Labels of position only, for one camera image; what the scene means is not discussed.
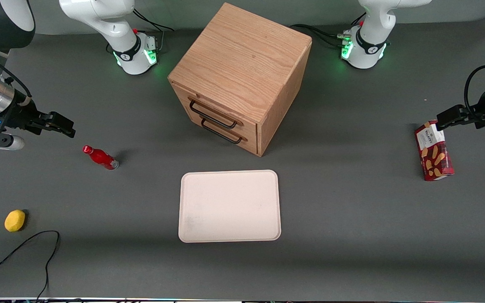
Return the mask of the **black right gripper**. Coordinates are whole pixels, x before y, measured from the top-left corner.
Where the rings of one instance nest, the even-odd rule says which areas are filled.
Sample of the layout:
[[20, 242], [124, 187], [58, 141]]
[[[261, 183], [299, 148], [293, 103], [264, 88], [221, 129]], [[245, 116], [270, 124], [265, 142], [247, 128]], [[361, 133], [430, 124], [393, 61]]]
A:
[[40, 136], [43, 130], [75, 137], [73, 121], [57, 112], [48, 114], [38, 111], [35, 103], [25, 95], [15, 95], [10, 106], [0, 114], [0, 133], [9, 129], [21, 129]]

